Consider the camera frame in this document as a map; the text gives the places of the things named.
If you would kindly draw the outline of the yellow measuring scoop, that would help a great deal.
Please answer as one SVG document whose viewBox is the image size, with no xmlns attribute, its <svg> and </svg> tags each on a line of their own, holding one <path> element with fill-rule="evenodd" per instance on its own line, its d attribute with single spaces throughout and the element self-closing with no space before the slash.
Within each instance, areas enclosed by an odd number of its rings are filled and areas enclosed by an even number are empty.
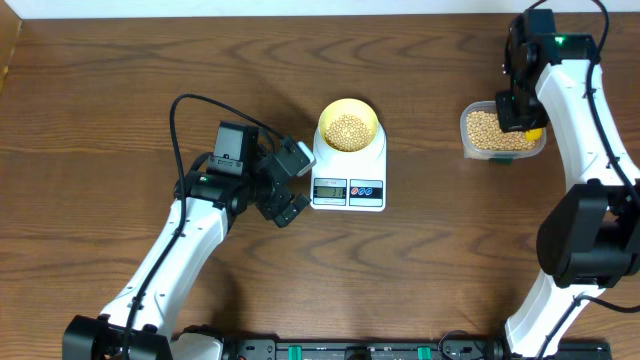
<svg viewBox="0 0 640 360">
<path fill-rule="evenodd" d="M 525 132 L 527 142 L 535 142 L 543 135 L 543 128 L 531 129 Z"/>
</svg>

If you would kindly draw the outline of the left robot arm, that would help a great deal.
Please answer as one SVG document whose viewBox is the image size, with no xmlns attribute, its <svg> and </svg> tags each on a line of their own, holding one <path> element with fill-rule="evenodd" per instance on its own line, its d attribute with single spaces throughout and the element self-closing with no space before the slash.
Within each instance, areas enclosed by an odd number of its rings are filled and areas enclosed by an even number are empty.
<svg viewBox="0 0 640 360">
<path fill-rule="evenodd" d="M 173 334 L 177 317 L 204 263 L 234 220 L 254 205 L 285 227 L 308 205 L 286 187 L 316 159 L 291 137 L 268 151 L 253 137 L 217 140 L 176 184 L 166 223 L 135 274 L 96 318 L 76 316 L 63 335 L 65 359 L 221 359 L 213 335 Z"/>
</svg>

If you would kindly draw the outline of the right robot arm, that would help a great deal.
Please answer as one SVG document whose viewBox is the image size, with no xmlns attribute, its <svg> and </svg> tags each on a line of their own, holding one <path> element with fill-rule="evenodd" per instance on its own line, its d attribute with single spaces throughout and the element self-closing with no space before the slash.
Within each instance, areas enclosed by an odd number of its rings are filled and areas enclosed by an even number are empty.
<svg viewBox="0 0 640 360">
<path fill-rule="evenodd" d="M 488 359 L 544 359 L 580 311 L 639 271 L 639 168 L 618 133 L 602 88 L 605 42 L 559 33 L 554 14 L 534 3 L 510 26 L 497 93 L 500 129 L 553 128 L 566 193 L 539 227 L 540 272 L 520 308 L 487 345 Z"/>
</svg>

